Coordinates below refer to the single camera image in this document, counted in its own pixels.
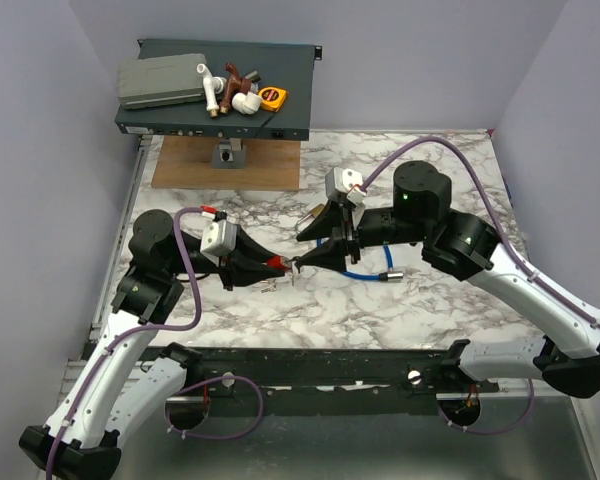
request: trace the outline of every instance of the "wooden board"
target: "wooden board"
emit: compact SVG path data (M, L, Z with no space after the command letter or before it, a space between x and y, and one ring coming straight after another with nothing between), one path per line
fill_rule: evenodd
M300 142L243 140L246 167L211 168L215 138L165 137L151 181L153 188L298 190Z

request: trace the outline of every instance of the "wire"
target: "wire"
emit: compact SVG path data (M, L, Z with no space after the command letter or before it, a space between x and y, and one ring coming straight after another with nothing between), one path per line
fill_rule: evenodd
M316 243L318 246L322 245L322 240L317 239ZM384 255L387 258L387 268L391 270L393 268L393 258L391 257L391 250L389 250L388 245L383 245L382 249L384 250ZM345 277L352 278L354 280L362 280L365 282L379 282L380 275L366 275L364 273L355 273L355 272L340 272Z
M459 430L464 433L471 433L473 435L500 435L501 433L510 432L514 428L519 427L527 418L529 418L531 412L533 411L533 407L536 403L536 395L535 390L533 388L533 382L531 380L527 380L527 382L529 382L529 402L527 403L527 409L524 411L524 413L520 416L518 420L506 427L496 428L494 430L476 430L471 427L463 427L461 425L458 425L457 423L453 423L451 420L449 420L449 417L447 417L447 415L442 411L441 408L438 408L438 413L445 420L445 422L447 422L447 426L453 428L454 430Z
M472 405L471 403L471 395L473 395L473 390L475 388L475 384L471 384L471 386L469 386L469 395L467 395L467 399L465 400L465 403L467 404L468 407L470 407Z
M211 276L210 273L205 273L204 275L199 275L196 277L196 281L200 281L200 280L204 280L205 278L209 278ZM178 281L180 283L189 283L189 279L188 278L182 278L182 279L178 279Z
M196 280L196 273L193 269L193 265L191 264L191 259L189 258L189 254L187 252L187 247L184 244L184 238L182 235L182 230L180 227L180 220L183 215L188 213L202 213L202 209L199 207L185 207L178 212L173 217L173 231L176 238L176 244L178 245L178 251L180 252L180 256L182 257L182 262L184 263L184 268L189 276L189 282L191 283L191 290L193 291L193 302L194 302L194 314L193 319L190 323L185 325L156 325L156 324L147 324L140 327L132 328L127 330L126 332L118 335L109 345L104 348L102 354L94 362L91 370L84 379L84 382L78 389L76 396L71 402L69 409L67 410L66 415L62 419L62 425L58 429L58 433L56 437L53 439L51 444L51 448L49 449L49 455L47 457L47 462L45 464L46 480L53 480L53 467L56 458L56 454L58 452L58 448L60 447L60 443L62 442L62 437L66 433L69 425L73 422L73 416L78 411L78 407L80 406L80 402L84 398L87 390L93 383L96 375L100 371L100 368L106 361L106 359L110 358L111 354L113 354L115 348L120 345L123 341L125 341L131 335L141 332L147 331L161 331L167 330L171 332L184 332L187 330L194 329L198 323L200 323L200 318L202 316L202 299L200 298L200 288L198 287L198 281Z
M487 192L485 191L484 187L482 186L482 183L480 183L480 179L478 178L478 175L476 174L475 170L469 163L469 160L467 160L467 157L464 156L464 154L458 149L458 147L456 147L453 143L449 142L448 140L446 140L444 138L434 137L434 136L424 136L424 137L416 138L415 140L407 143L406 145L403 145L398 150L396 150L391 155L389 155L387 158L385 158L384 161L380 165L378 165L378 167L371 173L371 175L369 175L367 177L367 179L364 182L362 182L362 185L360 186L360 190L366 192L367 188L369 188L369 185L371 185L373 183L373 181L378 177L378 175L380 175L380 173L382 173L382 171L385 168L387 168L396 158L400 157L401 155L403 155L407 151L411 150L412 148L417 147L418 145L420 145L422 143L428 143L428 142L438 143L442 146L447 147L449 150L451 150L456 155L456 157L458 157L458 159L460 159L460 161L462 162L464 167L467 169L467 172L469 173L471 180L473 180L473 183L476 186L478 193L480 194L480 198L482 199L482 202L484 203L484 206L487 209L487 213L489 214L489 217L491 218L491 221L493 222L493 226L495 227L496 231L498 232L498 236L500 237L500 240L502 241L502 245L504 246L504 248L505 248L507 254L509 255L509 257L511 258L511 260L518 266L518 268L520 268L520 270L522 270L525 273L525 275L527 275L529 278L534 279L533 281L536 282L545 292L547 292L556 301L558 301L559 303L564 305L566 308L568 308L572 312L574 312L577 315L584 318L592 326L600 328L600 324L598 323L598 320L594 316L589 315L582 308L580 308L578 305L573 303L571 300L569 300L567 297L562 295L555 288L553 288L551 285L549 285L547 282L545 282L543 280L543 278L540 276L539 272L537 272L537 271L534 272L533 270L531 270L529 268L529 266L525 263L525 261L522 260L522 258L518 256L515 249L513 248L513 245L511 245L511 242L507 238L504 228L502 227L502 224L500 223L500 220L498 219L498 215L497 215L496 211L494 210L493 206L491 205L491 202L489 201Z
M258 388L255 382L253 382L252 380L238 375L224 375L222 377L209 378L202 382L196 383L195 385L191 385L190 387L183 388L175 395L182 395L197 388L205 387L211 383L222 382L223 380L237 380L240 382L245 382L247 385L253 388L253 390L256 392L256 395L258 396L258 414L256 415L256 418L253 421L253 423L247 429L238 433L232 433L230 435L207 435L205 433L196 433L193 430L179 430L173 426L173 424L171 423L170 412L169 410L165 409L165 418L167 420L167 423L169 424L169 429L167 430L167 432L170 433L171 431L175 431L183 435L183 438L184 436L187 436L192 438L201 438L203 440L235 440L237 438L244 437L245 435L251 433L262 420L262 414L264 412L264 399L262 398L262 392L260 392L260 388Z

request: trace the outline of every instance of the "cable clip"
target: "cable clip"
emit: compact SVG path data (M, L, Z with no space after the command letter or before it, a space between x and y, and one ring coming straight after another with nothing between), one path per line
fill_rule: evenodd
M594 330L596 328L600 328L600 319L596 318L596 321L590 322L589 325L591 325L591 328L593 328Z
M534 270L533 273L527 277L527 282L533 283L533 281L538 278L538 275L540 275L540 270Z
M200 215L202 215L203 217L210 218L211 220L215 220L216 214L218 213L217 208L210 207L209 205L202 205L200 207L200 210L202 210L202 213Z

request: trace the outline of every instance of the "pvc elbow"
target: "pvc elbow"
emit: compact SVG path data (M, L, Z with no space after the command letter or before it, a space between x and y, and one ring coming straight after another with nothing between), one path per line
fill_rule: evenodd
M253 92L246 95L244 93L236 93L231 100L231 105L240 113L245 115L253 115L260 109L262 98Z
M198 64L198 67L196 69L198 71L198 73L200 75L202 75L202 83L204 85L204 81L207 79L211 79L213 80L213 89L216 92L216 94L218 93L222 93L222 91L224 90L225 85L227 84L227 79L223 78L223 77L214 77L213 75L211 75L211 71L209 70L209 67L207 67L204 63L200 63Z

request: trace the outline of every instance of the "silver connector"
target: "silver connector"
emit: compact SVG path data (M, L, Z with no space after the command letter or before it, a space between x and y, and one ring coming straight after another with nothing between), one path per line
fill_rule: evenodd
M402 272L385 272L379 275L381 282L399 283L404 278Z

